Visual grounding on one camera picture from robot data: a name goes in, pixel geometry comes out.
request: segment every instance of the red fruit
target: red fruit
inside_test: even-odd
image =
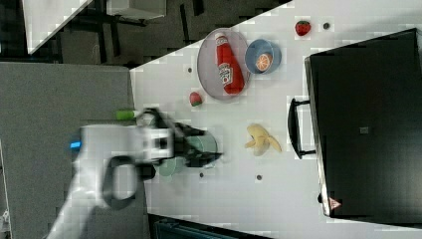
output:
[[[192,107],[196,107],[202,104],[202,99],[201,96],[199,96],[199,94],[193,92],[190,94],[189,97],[189,101],[190,101],[190,105],[192,105]]]
[[[296,24],[295,29],[299,36],[304,36],[311,30],[311,23],[308,21],[300,21]]]

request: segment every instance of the blue light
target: blue light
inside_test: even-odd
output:
[[[71,143],[71,148],[78,148],[78,147],[81,147],[80,141],[76,141],[76,142]]]

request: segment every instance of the small black dot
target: small black dot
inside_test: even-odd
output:
[[[324,23],[323,24],[323,28],[326,29],[326,30],[328,30],[329,29],[329,23]]]

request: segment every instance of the gray cloth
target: gray cloth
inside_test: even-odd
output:
[[[43,238],[72,179],[71,136],[92,123],[117,123],[133,108],[121,67],[0,64],[0,139],[13,238]],[[120,211],[93,211],[83,238],[142,238],[143,184]]]

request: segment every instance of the suitcase handle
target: suitcase handle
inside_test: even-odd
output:
[[[293,149],[295,150],[296,154],[298,155],[300,159],[302,159],[302,156],[304,155],[317,153],[315,150],[303,151],[302,145],[301,145],[301,132],[299,129],[297,107],[302,106],[302,105],[307,105],[309,103],[310,101],[298,102],[296,101],[295,98],[293,98],[290,108],[289,108],[289,116],[288,116],[289,137],[290,137]]]

